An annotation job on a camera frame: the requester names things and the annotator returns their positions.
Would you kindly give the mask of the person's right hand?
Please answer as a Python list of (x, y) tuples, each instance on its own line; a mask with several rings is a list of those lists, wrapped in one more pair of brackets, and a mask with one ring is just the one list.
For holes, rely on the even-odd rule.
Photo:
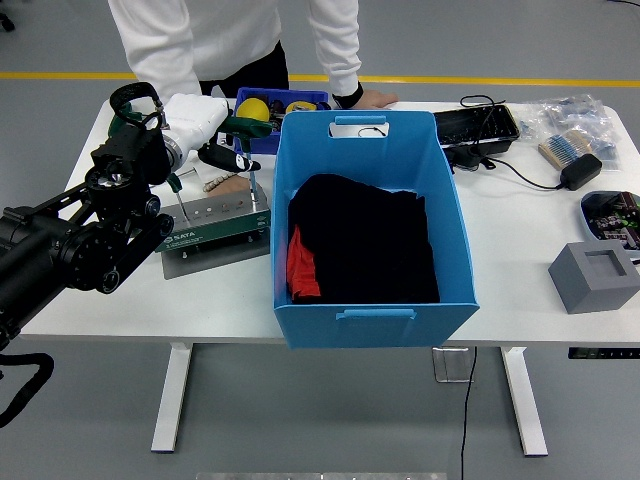
[(209, 196), (226, 195), (249, 189), (249, 180), (237, 174), (216, 177), (203, 186), (203, 192)]

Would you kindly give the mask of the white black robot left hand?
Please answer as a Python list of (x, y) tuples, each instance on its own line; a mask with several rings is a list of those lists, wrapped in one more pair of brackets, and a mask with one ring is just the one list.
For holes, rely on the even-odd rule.
[(271, 127), (255, 119), (229, 114), (222, 98), (175, 94), (164, 107), (166, 125), (162, 128), (170, 172), (180, 169), (191, 151), (205, 164), (231, 173), (258, 171), (259, 162), (217, 143), (219, 132), (250, 141), (269, 135)]

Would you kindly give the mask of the person's left hand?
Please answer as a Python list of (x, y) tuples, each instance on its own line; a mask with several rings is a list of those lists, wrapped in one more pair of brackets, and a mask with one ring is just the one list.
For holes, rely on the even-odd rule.
[(384, 109), (398, 101), (399, 98), (395, 93), (383, 93), (377, 90), (366, 89), (363, 91), (358, 102), (354, 105), (354, 109)]

